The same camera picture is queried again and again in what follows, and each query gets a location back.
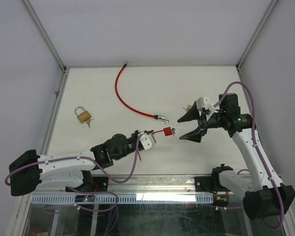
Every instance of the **metal key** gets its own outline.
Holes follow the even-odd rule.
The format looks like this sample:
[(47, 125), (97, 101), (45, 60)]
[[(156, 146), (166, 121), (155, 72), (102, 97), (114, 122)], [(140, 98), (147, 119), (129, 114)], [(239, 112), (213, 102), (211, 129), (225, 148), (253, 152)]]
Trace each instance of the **metal key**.
[(91, 120), (93, 120), (93, 119), (87, 119), (87, 121), (85, 121), (85, 123), (88, 124), (88, 127), (89, 127), (89, 128), (90, 128), (89, 124), (90, 124), (90, 121), (91, 121)]

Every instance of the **padlock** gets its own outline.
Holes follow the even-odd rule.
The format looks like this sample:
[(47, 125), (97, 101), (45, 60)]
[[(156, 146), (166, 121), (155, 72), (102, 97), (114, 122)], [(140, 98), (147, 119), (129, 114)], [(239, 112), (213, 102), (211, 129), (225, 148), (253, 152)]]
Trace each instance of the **padlock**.
[[(81, 114), (78, 115), (77, 110), (78, 109), (82, 109), (83, 112)], [(84, 123), (85, 121), (87, 121), (88, 119), (91, 119), (91, 115), (88, 111), (86, 111), (83, 107), (79, 106), (74, 110), (75, 115), (77, 116), (77, 118), (79, 119), (79, 121), (82, 123)]]

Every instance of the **white robotic arm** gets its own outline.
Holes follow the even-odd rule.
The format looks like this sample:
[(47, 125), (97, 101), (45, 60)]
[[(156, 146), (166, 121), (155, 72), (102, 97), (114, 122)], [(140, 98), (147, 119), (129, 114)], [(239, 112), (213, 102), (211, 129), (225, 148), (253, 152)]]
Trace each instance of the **white robotic arm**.
[[(172, 135), (173, 130), (167, 127), (164, 133), (166, 136)], [(79, 153), (47, 156), (37, 155), (36, 150), (28, 150), (9, 166), (10, 174), (5, 183), (11, 186), (12, 196), (53, 187), (87, 191), (93, 185), (91, 170), (112, 166), (114, 160), (120, 160), (136, 150), (148, 150), (155, 144), (153, 130), (137, 130), (130, 138), (115, 134), (103, 144)]]
[[(219, 98), (221, 101), (219, 110), (214, 107), (216, 105), (211, 104), (208, 98), (199, 98), (194, 102), (192, 108), (178, 122), (197, 120), (198, 127), (181, 136), (180, 139), (200, 143), (208, 129), (224, 128), (239, 148), (252, 183), (247, 182), (231, 167), (223, 164), (212, 170), (209, 189), (211, 191), (221, 191), (221, 189), (232, 191), (243, 199), (245, 212), (252, 220), (280, 215), (281, 208), (284, 208), (284, 213), (286, 213), (295, 197), (293, 187), (284, 185), (271, 166), (259, 138), (254, 140), (252, 117), (249, 114), (240, 113), (237, 95), (225, 93), (219, 95)], [(254, 135), (259, 137), (255, 128)], [(279, 204), (279, 198), (282, 199), (283, 207)]]

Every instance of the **purple cable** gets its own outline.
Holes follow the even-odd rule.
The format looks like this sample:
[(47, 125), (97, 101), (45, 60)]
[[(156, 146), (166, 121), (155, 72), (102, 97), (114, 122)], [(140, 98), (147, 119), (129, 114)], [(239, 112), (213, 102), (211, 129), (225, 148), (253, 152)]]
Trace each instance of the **purple cable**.
[[(269, 167), (267, 166), (266, 161), (265, 161), (265, 158), (263, 157), (263, 155), (262, 155), (262, 153), (261, 153), (261, 151), (260, 151), (260, 149), (259, 149), (259, 147), (258, 147), (258, 145), (257, 145), (256, 133), (255, 133), (255, 127), (256, 127), (255, 101), (254, 101), (254, 98), (253, 98), (252, 93), (251, 93), (250, 89), (248, 88), (248, 86), (245, 85), (245, 84), (242, 83), (242, 82), (239, 82), (239, 81), (235, 81), (235, 82), (230, 83), (230, 84), (227, 86), (227, 88), (225, 89), (225, 92), (223, 93), (221, 99), (220, 99), (217, 103), (215, 103), (215, 104), (213, 105), (213, 107), (217, 107), (218, 105), (221, 104), (221, 102), (222, 102), (223, 99), (225, 98), (225, 96), (226, 96), (228, 90), (230, 89), (230, 87), (233, 86), (233, 85), (235, 85), (235, 84), (239, 84), (239, 85), (243, 86), (243, 87), (246, 89), (246, 91), (248, 92), (248, 94), (249, 94), (250, 101), (251, 101), (251, 108), (252, 108), (252, 129), (251, 129), (252, 140), (253, 140), (253, 143), (254, 143), (255, 149), (256, 149), (256, 151), (257, 151), (257, 153), (258, 153), (258, 156), (260, 157), (260, 160), (261, 160), (263, 166), (265, 167), (265, 171), (266, 171), (267, 175), (269, 176), (269, 178), (271, 178), (271, 177), (272, 177), (271, 171), (270, 171)], [(274, 181), (274, 180), (271, 180), (271, 183), (272, 183), (273, 188), (274, 188), (274, 190), (275, 190), (275, 192), (276, 192), (276, 195), (277, 195), (278, 200), (279, 200), (280, 208), (281, 208), (280, 223), (279, 223), (279, 225), (278, 225), (277, 227), (273, 227), (273, 226), (269, 225), (269, 224), (268, 224), (267, 222), (265, 222), (265, 221), (264, 221), (264, 223), (265, 223), (267, 226), (269, 226), (270, 228), (272, 228), (272, 229), (279, 230), (279, 229), (282, 228), (282, 226), (283, 226), (283, 222), (284, 222), (284, 205), (283, 205), (283, 201), (282, 201), (282, 198), (281, 198), (281, 195), (280, 195), (279, 189), (277, 188), (277, 186), (276, 186), (276, 184), (275, 184), (275, 181)]]
[[(200, 204), (202, 206), (206, 206), (206, 207), (212, 207), (212, 208), (216, 208), (216, 206), (210, 205), (210, 204)], [(224, 207), (222, 206), (218, 206), (218, 209), (224, 210)], [(230, 206), (230, 207), (226, 207), (226, 210), (235, 210), (235, 209), (240, 209), (242, 208), (242, 205), (240, 206)]]
[(241, 172), (243, 172), (243, 171), (248, 171), (248, 172), (249, 172), (248, 169), (242, 169), (242, 170), (238, 171), (237, 174), (239, 175), (239, 174), (240, 174)]
[(76, 190), (76, 189), (74, 189), (74, 188), (72, 188), (72, 187), (68, 187), (68, 189), (72, 190), (73, 192), (80, 193), (80, 194), (85, 194), (85, 195), (94, 195), (94, 194), (112, 194), (112, 195), (114, 195), (114, 196), (116, 197), (116, 203), (115, 203), (112, 207), (110, 207), (110, 208), (108, 208), (108, 209), (104, 209), (104, 210), (92, 210), (92, 209), (88, 209), (88, 208), (86, 208), (86, 207), (83, 207), (83, 206), (81, 206), (81, 205), (79, 205), (79, 204), (76, 204), (76, 206), (80, 207), (80, 208), (83, 209), (83, 210), (87, 210), (87, 211), (91, 211), (91, 212), (105, 212), (105, 211), (112, 210), (114, 207), (117, 206), (117, 204), (118, 204), (118, 202), (119, 202), (119, 197), (118, 197), (118, 195), (117, 195), (116, 193), (114, 193), (114, 192), (111, 192), (111, 191), (103, 191), (103, 192), (81, 192), (81, 191)]
[(111, 222), (113, 221), (114, 218), (115, 218), (115, 221), (114, 221), (114, 223), (113, 223), (113, 225), (112, 225), (112, 227), (110, 229), (107, 230), (107, 228), (106, 228), (104, 236), (107, 236), (109, 234), (109, 232), (115, 227), (115, 225), (116, 225), (116, 223), (118, 221), (118, 217), (119, 217), (119, 210), (118, 210), (118, 206), (117, 206), (112, 219), (110, 220), (110, 222), (108, 222), (107, 228), (110, 226), (110, 224), (111, 224)]

